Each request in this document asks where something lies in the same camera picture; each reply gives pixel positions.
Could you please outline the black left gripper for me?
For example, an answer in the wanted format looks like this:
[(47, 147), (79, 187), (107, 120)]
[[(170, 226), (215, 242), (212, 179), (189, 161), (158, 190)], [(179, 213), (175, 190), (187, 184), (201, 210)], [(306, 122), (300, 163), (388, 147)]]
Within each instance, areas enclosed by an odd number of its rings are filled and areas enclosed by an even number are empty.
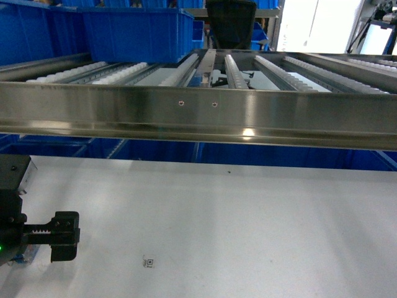
[(80, 240), (79, 213), (57, 211), (46, 224), (28, 224), (21, 195), (27, 193), (37, 167), (29, 155), (1, 155), (1, 265), (27, 245), (49, 245), (50, 261), (72, 261)]

